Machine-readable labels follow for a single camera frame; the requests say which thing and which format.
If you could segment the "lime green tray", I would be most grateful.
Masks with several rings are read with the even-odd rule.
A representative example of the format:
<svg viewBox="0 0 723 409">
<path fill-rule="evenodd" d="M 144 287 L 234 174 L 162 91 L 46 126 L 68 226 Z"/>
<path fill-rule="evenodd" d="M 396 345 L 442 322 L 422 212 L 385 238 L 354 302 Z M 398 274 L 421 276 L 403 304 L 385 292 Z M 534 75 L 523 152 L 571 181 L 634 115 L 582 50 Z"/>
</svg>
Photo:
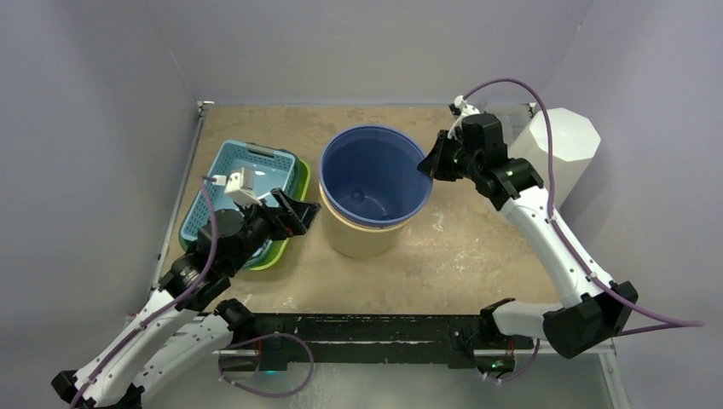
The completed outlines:
<svg viewBox="0 0 723 409">
<path fill-rule="evenodd" d="M 310 184 L 309 164 L 302 158 L 297 159 L 296 173 L 293 179 L 293 190 L 290 196 L 296 200 L 304 200 L 307 196 Z M 283 256 L 289 239 L 284 241 L 272 241 L 269 244 L 268 251 L 265 256 L 253 263 L 249 269 L 252 271 L 261 271 L 272 268 Z"/>
</svg>

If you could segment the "dark green tray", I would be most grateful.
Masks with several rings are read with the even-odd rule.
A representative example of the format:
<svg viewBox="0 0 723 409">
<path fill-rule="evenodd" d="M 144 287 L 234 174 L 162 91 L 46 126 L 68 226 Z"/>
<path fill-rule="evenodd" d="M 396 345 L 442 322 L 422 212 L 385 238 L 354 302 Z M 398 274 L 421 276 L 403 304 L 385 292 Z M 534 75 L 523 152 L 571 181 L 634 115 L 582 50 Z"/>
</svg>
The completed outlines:
<svg viewBox="0 0 723 409">
<path fill-rule="evenodd" d="M 228 140 L 222 144 L 206 174 L 228 176 L 233 170 L 242 167 L 252 169 L 255 173 L 253 192 L 268 205 L 274 205 L 275 201 L 269 193 L 274 187 L 281 188 L 291 197 L 298 158 L 300 157 L 287 150 Z M 203 195 L 197 193 L 179 229 L 178 238 L 184 250 L 197 239 L 199 229 L 208 223 L 210 210 L 236 208 L 234 202 L 224 195 L 222 187 L 209 186 L 207 191 L 212 206 L 208 206 Z"/>
</svg>

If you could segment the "blue round bucket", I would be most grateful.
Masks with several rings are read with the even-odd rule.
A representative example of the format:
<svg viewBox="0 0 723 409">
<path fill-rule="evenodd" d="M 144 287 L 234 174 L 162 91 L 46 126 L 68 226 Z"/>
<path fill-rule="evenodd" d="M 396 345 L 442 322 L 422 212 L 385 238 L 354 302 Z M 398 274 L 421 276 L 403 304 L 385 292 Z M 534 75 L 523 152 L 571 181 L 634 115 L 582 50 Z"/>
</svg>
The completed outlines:
<svg viewBox="0 0 723 409">
<path fill-rule="evenodd" d="M 387 228 L 415 216 L 432 180 L 417 169 L 421 146 L 382 125 L 359 125 L 334 136 L 321 152 L 319 181 L 330 206 L 349 222 Z"/>
</svg>

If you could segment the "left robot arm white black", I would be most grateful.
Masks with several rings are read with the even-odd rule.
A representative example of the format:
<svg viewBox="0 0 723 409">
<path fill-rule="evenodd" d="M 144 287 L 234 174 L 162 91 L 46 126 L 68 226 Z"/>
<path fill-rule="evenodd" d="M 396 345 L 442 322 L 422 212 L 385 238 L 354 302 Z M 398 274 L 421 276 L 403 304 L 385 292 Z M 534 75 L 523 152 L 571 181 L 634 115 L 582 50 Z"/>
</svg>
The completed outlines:
<svg viewBox="0 0 723 409">
<path fill-rule="evenodd" d="M 241 189 L 230 192 L 235 208 L 212 210 L 197 239 L 162 277 L 142 310 L 90 363 L 59 372 L 52 389 L 71 408 L 140 408 L 152 392 L 213 351 L 251 345 L 260 349 L 278 330 L 262 333 L 257 316 L 235 299 L 181 337 L 191 323 L 230 286 L 230 280 L 271 240 L 309 231 L 321 207 L 271 192 L 273 207 Z"/>
</svg>

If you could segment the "cream printed bucket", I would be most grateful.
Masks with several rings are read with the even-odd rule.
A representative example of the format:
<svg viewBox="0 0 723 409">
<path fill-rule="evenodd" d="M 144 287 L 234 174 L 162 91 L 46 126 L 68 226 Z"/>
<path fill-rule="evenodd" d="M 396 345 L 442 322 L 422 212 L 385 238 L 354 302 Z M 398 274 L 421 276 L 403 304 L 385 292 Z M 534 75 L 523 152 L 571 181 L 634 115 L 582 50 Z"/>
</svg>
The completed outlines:
<svg viewBox="0 0 723 409">
<path fill-rule="evenodd" d="M 370 228 L 350 222 L 332 207 L 319 184 L 321 227 L 327 243 L 337 252 L 352 258 L 378 256 L 396 244 L 409 220 L 386 228 Z"/>
</svg>

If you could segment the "white octagonal large container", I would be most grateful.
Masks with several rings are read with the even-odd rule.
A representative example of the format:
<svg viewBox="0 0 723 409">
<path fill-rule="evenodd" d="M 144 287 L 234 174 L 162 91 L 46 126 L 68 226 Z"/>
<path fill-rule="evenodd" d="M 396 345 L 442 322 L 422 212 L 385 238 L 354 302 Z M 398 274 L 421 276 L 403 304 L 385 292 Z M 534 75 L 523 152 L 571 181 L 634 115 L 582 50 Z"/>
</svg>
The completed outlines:
<svg viewBox="0 0 723 409">
<path fill-rule="evenodd" d="M 554 205 L 560 208 L 594 158 L 601 138 L 586 117 L 566 108 L 549 109 L 552 124 Z M 547 126 L 542 112 L 528 122 L 508 147 L 512 158 L 527 159 L 550 187 Z"/>
</svg>

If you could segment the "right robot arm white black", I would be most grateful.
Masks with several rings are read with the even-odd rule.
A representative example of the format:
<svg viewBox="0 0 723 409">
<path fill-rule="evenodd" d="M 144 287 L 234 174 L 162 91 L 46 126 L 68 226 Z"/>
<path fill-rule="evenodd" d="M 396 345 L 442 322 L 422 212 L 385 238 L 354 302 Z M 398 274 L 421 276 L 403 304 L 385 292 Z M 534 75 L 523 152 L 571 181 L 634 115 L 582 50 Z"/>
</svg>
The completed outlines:
<svg viewBox="0 0 723 409">
<path fill-rule="evenodd" d="M 514 299 L 484 310 L 481 340 L 498 347 L 511 336 L 547 341 L 567 359 L 618 336 L 639 299 L 628 281 L 618 283 L 587 253 L 549 204 L 549 191 L 525 158 L 508 154 L 500 120 L 490 113 L 462 118 L 440 130 L 418 170 L 438 181 L 472 181 L 526 238 L 558 294 L 557 304 Z"/>
</svg>

